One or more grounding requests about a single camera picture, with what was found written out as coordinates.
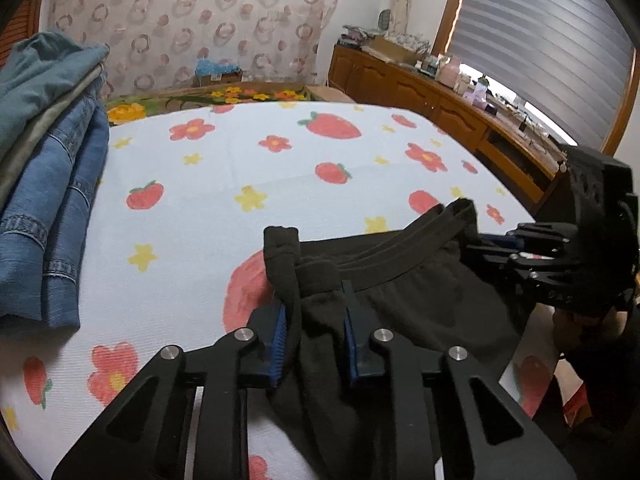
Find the black pants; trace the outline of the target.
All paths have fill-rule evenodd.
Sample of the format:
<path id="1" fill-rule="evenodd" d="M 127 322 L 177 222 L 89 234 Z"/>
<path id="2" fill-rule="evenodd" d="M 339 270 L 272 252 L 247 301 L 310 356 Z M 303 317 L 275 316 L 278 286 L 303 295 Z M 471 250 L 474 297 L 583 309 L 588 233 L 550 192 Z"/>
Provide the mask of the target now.
<path id="1" fill-rule="evenodd" d="M 521 336 L 504 292 L 466 254 L 479 242 L 472 200 L 436 205 L 394 232 L 302 242 L 294 228 L 265 228 L 266 275 L 286 318 L 269 401 L 322 476 L 373 477 L 378 450 L 371 403 L 352 388 L 344 283 L 383 327 L 430 350 L 460 344 L 502 375 Z"/>

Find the wooden sideboard cabinet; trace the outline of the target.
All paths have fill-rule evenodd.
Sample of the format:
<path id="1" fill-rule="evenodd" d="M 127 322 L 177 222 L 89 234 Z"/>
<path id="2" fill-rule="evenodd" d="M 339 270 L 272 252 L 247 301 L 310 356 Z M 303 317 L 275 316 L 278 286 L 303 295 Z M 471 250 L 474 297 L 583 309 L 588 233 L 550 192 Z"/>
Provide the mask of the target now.
<path id="1" fill-rule="evenodd" d="M 570 198 L 570 175 L 561 169 L 558 150 L 437 81 L 337 44 L 329 85 L 358 103 L 403 108 L 429 119 L 484 162 L 535 216 L 546 216 Z"/>

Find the white floral strawberry sheet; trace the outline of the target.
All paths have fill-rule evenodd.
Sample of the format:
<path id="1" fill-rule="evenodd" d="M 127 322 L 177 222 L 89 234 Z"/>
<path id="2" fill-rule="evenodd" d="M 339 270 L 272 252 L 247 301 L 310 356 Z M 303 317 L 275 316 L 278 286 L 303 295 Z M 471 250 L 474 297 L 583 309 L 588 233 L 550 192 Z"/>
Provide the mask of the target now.
<path id="1" fill-rule="evenodd" d="M 262 232 L 394 232 L 472 200 L 484 233 L 529 220 L 488 166 L 408 110 L 323 102 L 178 110 L 110 126 L 77 328 L 1 336 L 1 474 L 47 479 L 164 344 L 211 344 L 269 297 Z"/>

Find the pink bottle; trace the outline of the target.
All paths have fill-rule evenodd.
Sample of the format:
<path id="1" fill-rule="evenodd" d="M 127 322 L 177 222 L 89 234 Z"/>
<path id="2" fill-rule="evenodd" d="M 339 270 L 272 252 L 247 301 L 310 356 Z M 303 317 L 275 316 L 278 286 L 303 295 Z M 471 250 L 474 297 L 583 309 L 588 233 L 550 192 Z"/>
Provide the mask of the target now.
<path id="1" fill-rule="evenodd" d="M 438 63 L 436 80 L 449 89 L 456 86 L 460 74 L 460 58 L 455 55 L 444 55 Z"/>

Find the grey window blind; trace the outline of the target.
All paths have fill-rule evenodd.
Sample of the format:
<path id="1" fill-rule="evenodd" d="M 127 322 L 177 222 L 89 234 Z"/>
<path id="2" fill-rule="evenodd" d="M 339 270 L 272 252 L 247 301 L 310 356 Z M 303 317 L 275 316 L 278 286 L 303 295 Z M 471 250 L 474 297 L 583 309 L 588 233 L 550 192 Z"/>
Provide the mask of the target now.
<path id="1" fill-rule="evenodd" d="M 448 51 L 590 148 L 613 127 L 634 59 L 605 0 L 462 0 Z"/>

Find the cardboard box on cabinet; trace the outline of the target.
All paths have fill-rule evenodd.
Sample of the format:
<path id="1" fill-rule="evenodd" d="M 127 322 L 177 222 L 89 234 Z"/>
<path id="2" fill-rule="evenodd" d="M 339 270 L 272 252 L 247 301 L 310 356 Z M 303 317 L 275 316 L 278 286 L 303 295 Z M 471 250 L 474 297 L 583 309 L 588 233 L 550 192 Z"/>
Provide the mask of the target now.
<path id="1" fill-rule="evenodd" d="M 424 53 L 413 52 L 388 41 L 383 36 L 376 36 L 361 47 L 361 50 L 376 56 L 387 63 L 405 63 L 414 65 L 424 58 Z"/>

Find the blue denim folded jeans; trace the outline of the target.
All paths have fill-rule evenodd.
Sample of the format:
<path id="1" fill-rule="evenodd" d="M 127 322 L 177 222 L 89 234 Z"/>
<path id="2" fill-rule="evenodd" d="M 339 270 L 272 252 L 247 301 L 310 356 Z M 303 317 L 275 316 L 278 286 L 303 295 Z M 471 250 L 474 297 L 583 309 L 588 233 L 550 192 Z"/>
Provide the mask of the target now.
<path id="1" fill-rule="evenodd" d="M 79 277 L 110 126 L 96 80 L 48 129 L 1 215 L 1 336 L 79 321 Z"/>

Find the cardboard box with blue cloth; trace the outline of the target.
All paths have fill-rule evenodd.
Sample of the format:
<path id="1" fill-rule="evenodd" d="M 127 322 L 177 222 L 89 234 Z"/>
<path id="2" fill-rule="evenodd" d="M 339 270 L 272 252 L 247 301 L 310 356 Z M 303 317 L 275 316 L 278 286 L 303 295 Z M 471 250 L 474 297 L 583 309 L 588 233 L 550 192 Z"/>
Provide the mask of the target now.
<path id="1" fill-rule="evenodd" d="M 195 87 L 206 87 L 212 84 L 233 84 L 240 82 L 242 78 L 243 72 L 239 66 L 200 58 L 195 65 L 193 83 Z"/>

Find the floral colourful blanket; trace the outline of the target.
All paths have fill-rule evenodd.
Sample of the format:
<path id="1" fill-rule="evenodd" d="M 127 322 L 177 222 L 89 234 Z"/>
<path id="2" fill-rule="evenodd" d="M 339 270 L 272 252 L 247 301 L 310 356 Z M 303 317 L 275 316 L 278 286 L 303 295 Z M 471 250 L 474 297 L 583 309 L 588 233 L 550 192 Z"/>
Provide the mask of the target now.
<path id="1" fill-rule="evenodd" d="M 110 125 L 120 126 L 178 110 L 213 107 L 217 113 L 225 113 L 239 104 L 300 101 L 318 101 L 318 98 L 304 84 L 249 82 L 168 90 L 145 96 L 121 96 L 106 101 L 105 108 Z"/>

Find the patterned sheer curtain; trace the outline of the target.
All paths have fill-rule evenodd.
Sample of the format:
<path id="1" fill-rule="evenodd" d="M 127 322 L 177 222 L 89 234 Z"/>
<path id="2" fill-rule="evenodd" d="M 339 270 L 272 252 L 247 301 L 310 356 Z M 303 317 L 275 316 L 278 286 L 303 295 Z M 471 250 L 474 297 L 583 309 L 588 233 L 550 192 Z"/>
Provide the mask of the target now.
<path id="1" fill-rule="evenodd" d="M 47 28 L 107 44 L 104 96 L 190 86 L 198 61 L 248 80 L 317 77 L 321 35 L 338 0 L 42 0 Z"/>

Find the grey folded garment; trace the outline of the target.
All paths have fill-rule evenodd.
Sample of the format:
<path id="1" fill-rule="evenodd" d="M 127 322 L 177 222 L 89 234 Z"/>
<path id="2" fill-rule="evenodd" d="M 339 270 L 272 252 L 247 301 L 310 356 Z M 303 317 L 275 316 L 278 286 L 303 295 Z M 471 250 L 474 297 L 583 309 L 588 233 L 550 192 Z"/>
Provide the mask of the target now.
<path id="1" fill-rule="evenodd" d="M 35 151 L 40 140 L 47 133 L 55 121 L 77 100 L 85 90 L 104 71 L 104 63 L 95 68 L 81 79 L 76 86 L 56 99 L 48 108 L 32 118 L 24 131 L 18 136 L 12 148 L 1 159 L 0 170 L 0 203 L 4 206 L 14 186 Z"/>

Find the teal folded garment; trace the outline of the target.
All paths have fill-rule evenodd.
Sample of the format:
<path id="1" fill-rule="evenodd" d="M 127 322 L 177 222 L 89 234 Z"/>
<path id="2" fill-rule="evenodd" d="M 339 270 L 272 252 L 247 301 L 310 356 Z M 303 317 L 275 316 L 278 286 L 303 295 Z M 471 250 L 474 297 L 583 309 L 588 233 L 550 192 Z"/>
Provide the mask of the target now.
<path id="1" fill-rule="evenodd" d="M 1 154 L 32 118 L 73 90 L 108 52 L 107 44 L 82 46 L 62 32 L 38 32 L 14 44 L 1 70 Z"/>

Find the wooden louvred wardrobe door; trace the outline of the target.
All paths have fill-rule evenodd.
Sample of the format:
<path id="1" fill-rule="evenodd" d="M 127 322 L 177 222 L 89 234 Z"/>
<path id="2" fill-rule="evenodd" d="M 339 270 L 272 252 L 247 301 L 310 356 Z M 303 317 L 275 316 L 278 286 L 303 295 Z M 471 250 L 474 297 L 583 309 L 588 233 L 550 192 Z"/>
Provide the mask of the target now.
<path id="1" fill-rule="evenodd" d="M 6 65 L 14 44 L 28 39 L 39 28 L 42 0 L 23 0 L 0 37 L 0 67 Z"/>

